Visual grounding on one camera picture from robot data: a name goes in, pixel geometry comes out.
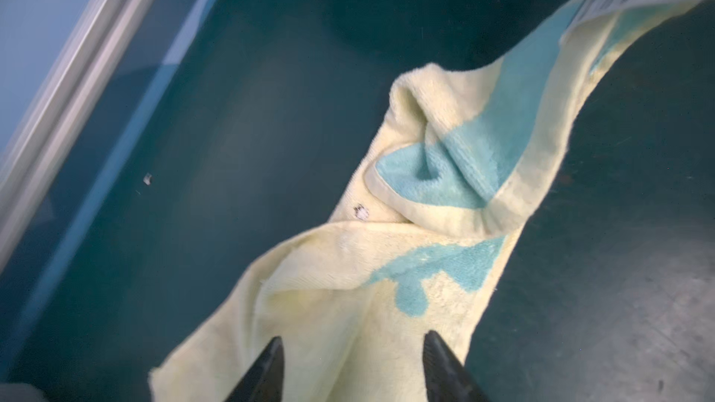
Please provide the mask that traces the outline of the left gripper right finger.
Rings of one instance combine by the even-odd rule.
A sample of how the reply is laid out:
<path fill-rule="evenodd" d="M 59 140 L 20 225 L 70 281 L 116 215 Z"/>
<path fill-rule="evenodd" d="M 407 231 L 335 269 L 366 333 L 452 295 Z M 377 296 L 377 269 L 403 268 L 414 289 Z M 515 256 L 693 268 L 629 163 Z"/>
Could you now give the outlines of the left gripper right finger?
<path fill-rule="evenodd" d="M 428 402 L 489 401 L 437 331 L 426 333 L 422 361 Z"/>

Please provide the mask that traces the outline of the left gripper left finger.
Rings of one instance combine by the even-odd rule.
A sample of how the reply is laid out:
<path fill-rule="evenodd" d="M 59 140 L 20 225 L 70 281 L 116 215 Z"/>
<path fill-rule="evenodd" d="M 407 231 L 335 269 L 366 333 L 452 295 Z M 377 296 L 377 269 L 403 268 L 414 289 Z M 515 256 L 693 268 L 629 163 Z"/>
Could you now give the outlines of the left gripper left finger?
<path fill-rule="evenodd" d="M 225 402 L 281 402 L 285 353 L 280 336 L 266 344 Z"/>

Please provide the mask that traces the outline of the yellow teal towel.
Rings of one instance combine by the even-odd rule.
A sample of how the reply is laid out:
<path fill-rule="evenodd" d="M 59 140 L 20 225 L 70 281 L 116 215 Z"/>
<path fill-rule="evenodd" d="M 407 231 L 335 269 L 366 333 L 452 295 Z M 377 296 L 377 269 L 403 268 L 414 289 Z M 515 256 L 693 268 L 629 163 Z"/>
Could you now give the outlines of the yellow teal towel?
<path fill-rule="evenodd" d="M 399 76 L 331 218 L 275 246 L 150 375 L 156 401 L 225 401 L 276 351 L 285 401 L 423 401 L 424 339 L 458 360 L 573 121 L 638 38 L 703 0 L 569 0 L 493 63 Z"/>

